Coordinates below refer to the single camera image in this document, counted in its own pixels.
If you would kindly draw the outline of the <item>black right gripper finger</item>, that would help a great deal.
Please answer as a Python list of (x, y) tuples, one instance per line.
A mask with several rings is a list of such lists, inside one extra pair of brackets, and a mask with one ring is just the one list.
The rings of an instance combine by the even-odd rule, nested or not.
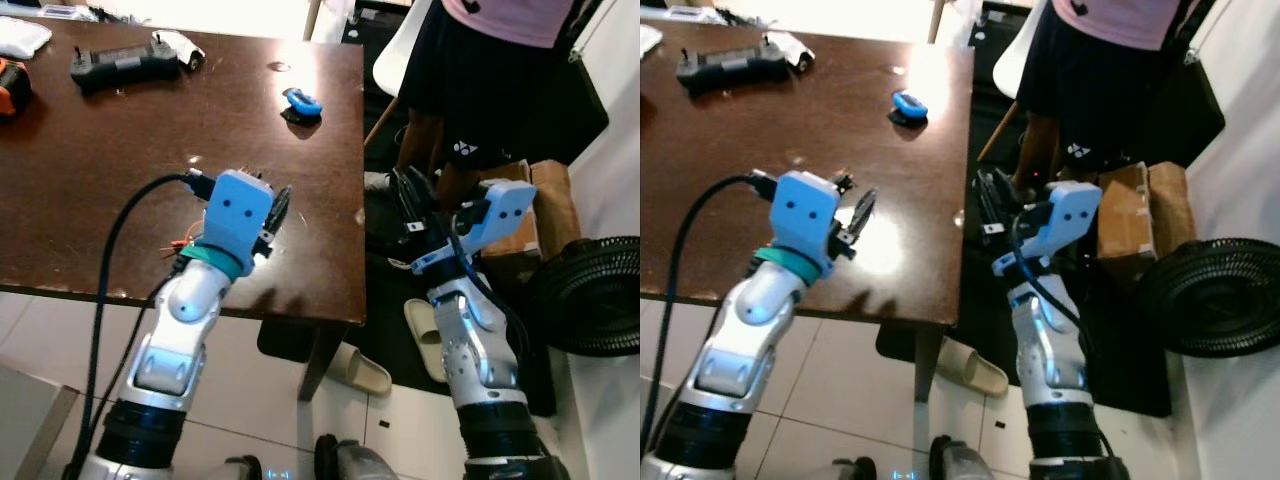
[(428, 216), (439, 210), (430, 179), (416, 166), (404, 169), (404, 211), (411, 216)]
[(988, 170), (988, 196), (992, 205), (1001, 212), (1020, 212), (1021, 197), (1012, 184), (1011, 177), (998, 168)]
[(396, 196), (396, 206), (404, 232), (416, 232), (417, 196), (413, 191), (412, 180), (410, 180), (404, 174), (393, 170), (390, 173), (390, 186)]
[(992, 172), (977, 170), (973, 178), (973, 189), (978, 197), (975, 210), (980, 218), (982, 230), (998, 233), (998, 191)]

